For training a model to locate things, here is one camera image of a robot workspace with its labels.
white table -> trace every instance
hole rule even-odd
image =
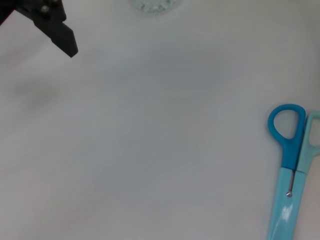
[[[0,27],[1,239],[265,240],[282,155],[267,118],[320,110],[319,4],[64,6],[73,59],[18,13]],[[319,239],[319,183],[315,160],[295,240]]]

scissors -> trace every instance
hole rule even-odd
[[[285,110],[298,114],[293,138],[282,136],[274,124],[276,115]],[[305,181],[313,158],[320,155],[320,148],[309,143],[314,119],[320,119],[320,111],[311,112],[305,125],[306,111],[295,104],[276,107],[268,118],[269,131],[282,146],[283,153],[267,240],[293,239]]]

